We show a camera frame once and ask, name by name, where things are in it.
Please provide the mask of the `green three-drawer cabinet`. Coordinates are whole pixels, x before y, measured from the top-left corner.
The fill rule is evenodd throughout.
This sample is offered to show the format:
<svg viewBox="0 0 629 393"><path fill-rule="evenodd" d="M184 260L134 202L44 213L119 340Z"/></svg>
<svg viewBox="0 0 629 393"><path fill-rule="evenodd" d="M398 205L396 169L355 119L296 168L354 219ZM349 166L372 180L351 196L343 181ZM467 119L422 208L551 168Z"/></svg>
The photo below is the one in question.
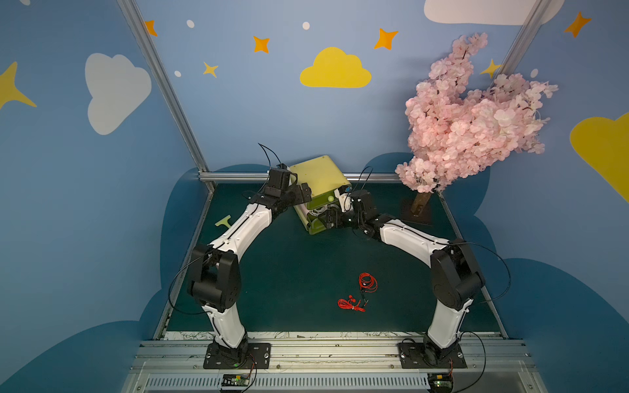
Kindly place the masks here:
<svg viewBox="0 0 629 393"><path fill-rule="evenodd" d="M289 170L297 174L298 183L307 183L311 188L312 195L315 196L327 191L338 189L343 185L351 185L342 171L329 156L316 157L314 159L292 165L289 167ZM336 206L339 205L338 200L330 204L335 204ZM299 206L306 208L306 203L296 206L295 211Z"/></svg>

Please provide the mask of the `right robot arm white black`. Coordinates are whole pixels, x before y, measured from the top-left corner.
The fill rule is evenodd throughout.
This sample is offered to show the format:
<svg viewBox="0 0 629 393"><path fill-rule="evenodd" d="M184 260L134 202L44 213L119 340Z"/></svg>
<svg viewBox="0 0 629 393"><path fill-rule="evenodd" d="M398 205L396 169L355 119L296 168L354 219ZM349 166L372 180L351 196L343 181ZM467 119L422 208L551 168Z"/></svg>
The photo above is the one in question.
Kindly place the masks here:
<svg viewBox="0 0 629 393"><path fill-rule="evenodd" d="M366 236L425 263L430 268L437 304L424 337L424 353L437 360L455 350L473 298L486 283L467 242L434 237L394 216L379 213L366 190L340 195L337 201L316 211L315 217L326 229L359 229Z"/></svg>

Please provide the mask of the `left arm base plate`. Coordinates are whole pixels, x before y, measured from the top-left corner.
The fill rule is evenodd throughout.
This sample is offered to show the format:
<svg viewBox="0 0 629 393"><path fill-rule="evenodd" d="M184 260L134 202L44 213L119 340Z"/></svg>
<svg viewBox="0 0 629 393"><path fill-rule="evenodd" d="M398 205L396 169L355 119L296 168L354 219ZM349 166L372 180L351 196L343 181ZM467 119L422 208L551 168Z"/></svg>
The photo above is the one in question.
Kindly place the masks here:
<svg viewBox="0 0 629 393"><path fill-rule="evenodd" d="M268 369L272 345L270 343L243 342L237 348L221 346L212 342L203 361L204 369L252 368Z"/></svg>

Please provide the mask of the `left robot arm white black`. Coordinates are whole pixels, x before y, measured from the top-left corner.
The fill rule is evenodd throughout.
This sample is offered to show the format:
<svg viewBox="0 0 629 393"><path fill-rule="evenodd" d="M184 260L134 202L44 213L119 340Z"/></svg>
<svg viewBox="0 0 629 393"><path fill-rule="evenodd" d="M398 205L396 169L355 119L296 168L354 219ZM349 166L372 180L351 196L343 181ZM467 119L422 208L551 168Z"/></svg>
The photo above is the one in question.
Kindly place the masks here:
<svg viewBox="0 0 629 393"><path fill-rule="evenodd" d="M287 209L311 200L311 190L297 183L284 164L270 169L262 189L221 236L194 251L188 267L188 293L201 306L214 330L218 353L240 362L247 352L247 332L238 315L242 290L240 260L274 219Z"/></svg>

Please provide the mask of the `green drawer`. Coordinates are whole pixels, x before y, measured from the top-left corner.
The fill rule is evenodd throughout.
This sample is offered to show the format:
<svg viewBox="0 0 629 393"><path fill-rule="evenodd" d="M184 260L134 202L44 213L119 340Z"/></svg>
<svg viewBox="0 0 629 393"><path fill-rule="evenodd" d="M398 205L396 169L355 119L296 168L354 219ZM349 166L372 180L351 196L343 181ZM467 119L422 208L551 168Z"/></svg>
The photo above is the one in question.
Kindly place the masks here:
<svg viewBox="0 0 629 393"><path fill-rule="evenodd" d="M311 201L306 203L306 208L312 211L312 210L319 209L322 206L327 206L328 204L337 201L335 192L336 192L336 189L327 191L325 193L321 193L317 196L312 195Z"/></svg>
<svg viewBox="0 0 629 393"><path fill-rule="evenodd" d="M321 206L313 211L299 206L296 212L309 235L320 234L328 229L335 229L338 226L340 208L335 204Z"/></svg>

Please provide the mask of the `red earphones coil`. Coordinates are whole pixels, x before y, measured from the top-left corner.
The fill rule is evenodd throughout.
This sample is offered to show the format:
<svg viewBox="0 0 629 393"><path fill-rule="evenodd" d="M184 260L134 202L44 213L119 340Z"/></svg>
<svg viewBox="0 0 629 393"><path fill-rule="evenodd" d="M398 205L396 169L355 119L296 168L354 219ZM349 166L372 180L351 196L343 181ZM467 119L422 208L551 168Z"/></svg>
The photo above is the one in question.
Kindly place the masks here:
<svg viewBox="0 0 629 393"><path fill-rule="evenodd" d="M370 273L361 273L359 275L360 291L363 293L375 293L378 291L378 281Z"/></svg>

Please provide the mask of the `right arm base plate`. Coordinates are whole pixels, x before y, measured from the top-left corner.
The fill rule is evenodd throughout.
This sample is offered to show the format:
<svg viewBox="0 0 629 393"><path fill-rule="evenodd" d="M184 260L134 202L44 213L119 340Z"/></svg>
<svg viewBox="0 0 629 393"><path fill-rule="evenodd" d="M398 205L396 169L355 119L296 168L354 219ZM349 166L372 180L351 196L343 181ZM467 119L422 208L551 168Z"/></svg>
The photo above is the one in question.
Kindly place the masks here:
<svg viewBox="0 0 629 393"><path fill-rule="evenodd" d="M445 349L432 344L404 340L397 344L401 367L420 368L467 368L463 351L458 343Z"/></svg>

